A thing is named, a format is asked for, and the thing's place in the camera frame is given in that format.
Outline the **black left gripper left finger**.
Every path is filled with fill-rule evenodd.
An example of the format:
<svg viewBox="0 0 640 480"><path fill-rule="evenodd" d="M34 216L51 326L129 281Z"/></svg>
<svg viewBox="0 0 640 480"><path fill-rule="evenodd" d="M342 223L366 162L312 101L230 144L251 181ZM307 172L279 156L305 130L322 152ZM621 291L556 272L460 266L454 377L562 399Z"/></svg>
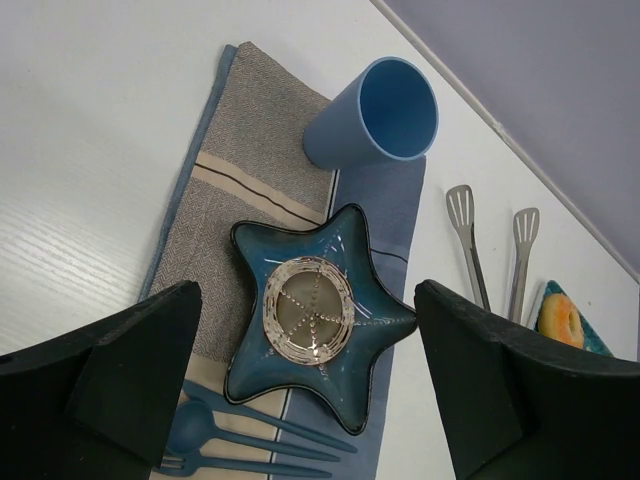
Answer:
<svg viewBox="0 0 640 480"><path fill-rule="evenodd" d="M4 479L146 479L159 465L202 308L181 281L1 358Z"/></svg>

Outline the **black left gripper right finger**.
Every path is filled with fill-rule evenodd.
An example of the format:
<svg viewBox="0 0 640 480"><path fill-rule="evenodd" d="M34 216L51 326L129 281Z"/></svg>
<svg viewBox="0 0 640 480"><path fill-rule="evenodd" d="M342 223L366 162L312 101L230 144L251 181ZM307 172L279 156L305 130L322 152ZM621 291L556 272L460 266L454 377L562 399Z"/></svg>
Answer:
<svg viewBox="0 0 640 480"><path fill-rule="evenodd" d="M549 339L433 280L414 297L459 479L635 479L639 366Z"/></svg>

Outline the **stainless steel tongs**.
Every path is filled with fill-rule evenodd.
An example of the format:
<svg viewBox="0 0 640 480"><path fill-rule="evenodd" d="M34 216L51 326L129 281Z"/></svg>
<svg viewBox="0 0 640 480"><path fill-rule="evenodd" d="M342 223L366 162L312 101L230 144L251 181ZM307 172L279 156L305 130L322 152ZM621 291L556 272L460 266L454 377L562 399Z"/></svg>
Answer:
<svg viewBox="0 0 640 480"><path fill-rule="evenodd" d="M449 219L461 243L473 299L476 305L490 311L489 297L475 240L475 206L472 189L461 184L445 194ZM513 217L513 236L516 249L514 277L508 307L508 319L521 323L528 263L532 245L537 238L541 214L538 208L522 209Z"/></svg>

